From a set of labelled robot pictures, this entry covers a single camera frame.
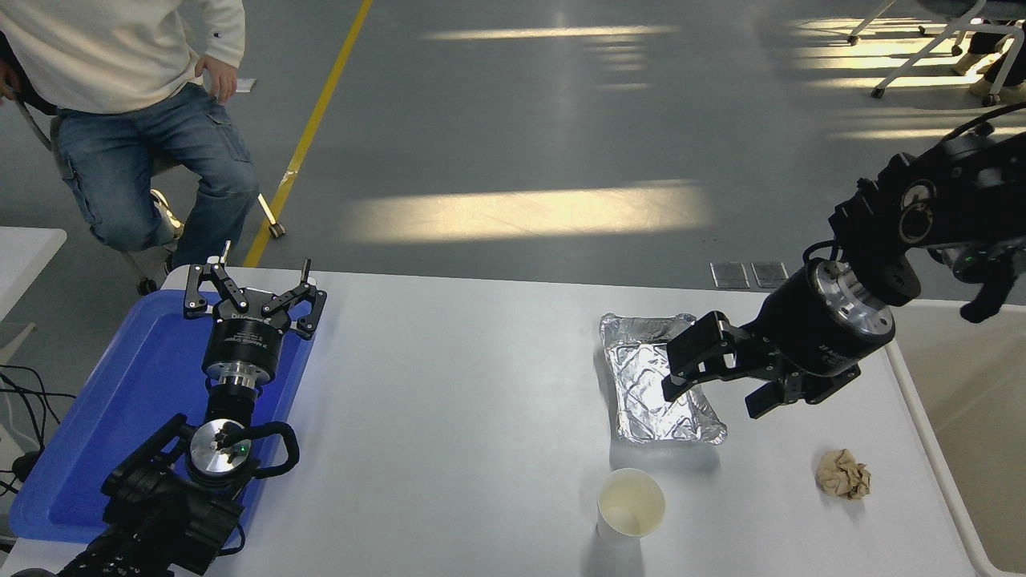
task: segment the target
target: sneaker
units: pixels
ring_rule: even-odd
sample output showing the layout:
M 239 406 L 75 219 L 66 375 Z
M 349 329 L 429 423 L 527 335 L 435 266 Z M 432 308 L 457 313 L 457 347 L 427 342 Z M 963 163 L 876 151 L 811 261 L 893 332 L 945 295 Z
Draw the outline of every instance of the sneaker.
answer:
M 186 225 L 171 211 L 171 205 L 167 202 L 167 198 L 155 188 L 150 189 L 150 197 L 153 199 L 153 205 L 160 213 L 160 219 L 164 222 L 164 227 L 171 231 L 172 236 L 167 242 L 182 238 L 182 233 L 185 231 Z
M 965 76 L 971 70 L 973 70 L 973 67 L 979 65 L 980 63 L 984 63 L 989 67 L 1000 55 L 1000 52 L 995 54 L 974 54 L 965 52 L 962 54 L 962 57 L 958 59 L 958 62 L 951 65 L 951 72 L 957 74 L 958 76 Z
M 965 76 L 969 74 L 973 67 L 983 62 L 983 59 L 989 56 L 990 54 L 974 54 L 972 52 L 965 52 L 962 57 L 958 59 L 958 62 L 951 65 L 951 72 L 957 74 L 958 76 Z
M 990 87 L 992 84 L 993 83 L 990 80 L 981 78 L 969 87 L 969 93 L 980 99 L 985 98 L 990 93 Z M 1001 104 L 1019 104 L 1026 102 L 1026 82 L 1013 86 L 1001 86 L 1001 89 L 997 92 L 997 99 L 1001 102 Z

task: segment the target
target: hand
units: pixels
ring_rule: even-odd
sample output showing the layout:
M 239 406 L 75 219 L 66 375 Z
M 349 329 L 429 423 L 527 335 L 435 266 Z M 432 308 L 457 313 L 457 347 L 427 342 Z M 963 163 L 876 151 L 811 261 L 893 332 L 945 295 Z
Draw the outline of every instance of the hand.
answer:
M 196 78 L 203 74 L 203 70 L 210 73 L 209 94 L 210 98 L 218 99 L 218 104 L 225 104 L 235 95 L 239 82 L 238 70 L 234 66 L 211 55 L 204 55 L 196 63 Z
M 14 100 L 15 92 L 22 91 L 22 81 L 18 80 L 14 69 L 7 63 L 0 61 L 0 94 L 9 101 Z

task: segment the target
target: yellow floor line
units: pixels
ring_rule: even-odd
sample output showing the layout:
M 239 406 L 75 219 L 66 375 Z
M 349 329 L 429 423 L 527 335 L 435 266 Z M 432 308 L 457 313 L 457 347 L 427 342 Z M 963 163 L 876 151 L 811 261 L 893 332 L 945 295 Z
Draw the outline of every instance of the yellow floor line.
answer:
M 336 59 L 334 66 L 331 67 L 331 73 L 328 74 L 327 80 L 324 81 L 324 88 L 321 89 L 320 98 L 317 99 L 317 105 L 314 106 L 313 114 L 310 115 L 307 127 L 303 130 L 300 144 L 295 146 L 295 152 L 292 153 L 292 159 L 288 162 L 288 168 L 285 169 L 285 175 L 281 177 L 281 183 L 278 184 L 278 191 L 274 194 L 274 200 L 271 201 L 271 214 L 275 215 L 276 218 L 281 215 L 285 200 L 288 199 L 288 194 L 292 190 L 292 183 L 295 182 L 295 177 L 300 174 L 300 166 L 303 165 L 307 151 L 310 150 L 310 145 L 317 134 L 321 118 L 324 116 L 324 111 L 331 101 L 331 95 L 334 93 L 339 78 L 342 77 L 342 71 L 346 68 L 346 61 L 349 60 L 349 54 L 353 51 L 353 44 L 356 43 L 356 37 L 360 35 L 360 29 L 363 28 L 363 21 L 366 20 L 372 2 L 373 0 L 363 0 L 363 3 L 360 5 L 360 10 L 356 13 L 356 20 L 353 21 L 353 26 L 349 29 L 346 41 L 342 44 L 342 50 L 339 51 L 339 57 Z M 260 260 L 264 256 L 264 249 L 267 248 L 267 242 L 271 239 L 271 232 L 268 230 L 268 225 L 270 225 L 270 222 L 265 220 L 264 226 L 261 227 L 256 233 L 256 237 L 253 238 L 252 245 L 249 246 L 249 252 L 246 254 L 246 259 L 243 261 L 242 266 L 255 267 L 260 265 Z

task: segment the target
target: white paper cup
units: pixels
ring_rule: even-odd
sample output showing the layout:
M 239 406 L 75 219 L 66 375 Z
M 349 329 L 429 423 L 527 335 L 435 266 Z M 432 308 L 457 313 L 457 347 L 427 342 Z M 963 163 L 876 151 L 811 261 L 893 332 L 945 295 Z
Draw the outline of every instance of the white paper cup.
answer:
M 633 543 L 659 528 L 665 512 L 663 490 L 648 473 L 618 469 L 598 492 L 598 534 L 614 545 Z

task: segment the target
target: aluminum foil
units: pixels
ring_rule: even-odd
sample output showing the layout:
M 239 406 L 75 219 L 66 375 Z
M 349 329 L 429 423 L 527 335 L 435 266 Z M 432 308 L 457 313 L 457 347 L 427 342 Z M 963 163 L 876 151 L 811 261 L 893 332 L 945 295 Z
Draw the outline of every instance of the aluminum foil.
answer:
M 632 443 L 692 440 L 719 445 L 726 425 L 696 385 L 668 405 L 663 377 L 669 375 L 666 343 L 695 322 L 689 314 L 673 318 L 633 318 L 607 313 L 599 332 L 617 392 L 617 432 Z

